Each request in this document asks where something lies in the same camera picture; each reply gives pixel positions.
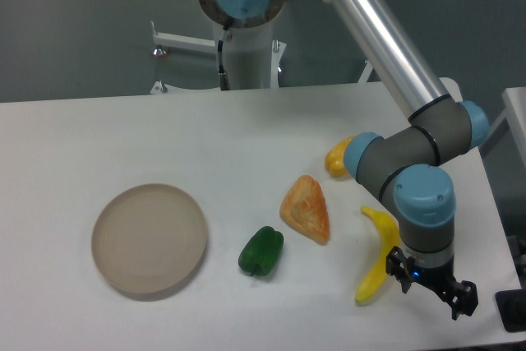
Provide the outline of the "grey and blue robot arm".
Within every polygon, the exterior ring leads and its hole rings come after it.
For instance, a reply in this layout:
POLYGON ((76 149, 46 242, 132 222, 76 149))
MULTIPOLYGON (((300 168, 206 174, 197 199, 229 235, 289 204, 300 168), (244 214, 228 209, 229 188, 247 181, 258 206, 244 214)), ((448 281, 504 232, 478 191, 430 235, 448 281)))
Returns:
MULTIPOLYGON (((269 23, 290 0, 200 0, 220 30, 215 57, 221 90, 268 88, 270 50, 227 50, 228 33, 269 23)), ((367 132, 344 152, 344 166, 398 221, 401 243, 380 267, 403 291, 430 289, 453 316, 471 316, 476 285, 454 277, 456 197, 442 165, 487 138, 489 123, 476 104, 454 100, 414 48, 383 0, 323 0, 351 35, 408 119, 388 138, 367 132)))

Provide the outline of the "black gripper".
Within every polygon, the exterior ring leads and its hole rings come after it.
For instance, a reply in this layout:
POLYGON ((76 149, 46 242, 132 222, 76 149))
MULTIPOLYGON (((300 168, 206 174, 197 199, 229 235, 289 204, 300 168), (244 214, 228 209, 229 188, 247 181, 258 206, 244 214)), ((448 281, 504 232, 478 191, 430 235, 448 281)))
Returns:
POLYGON ((407 293, 413 283, 436 290, 439 299, 451 309, 451 318, 471 316, 478 306, 475 283, 454 277, 454 244, 438 252, 419 252, 405 244, 392 247, 385 259, 385 272, 407 293))

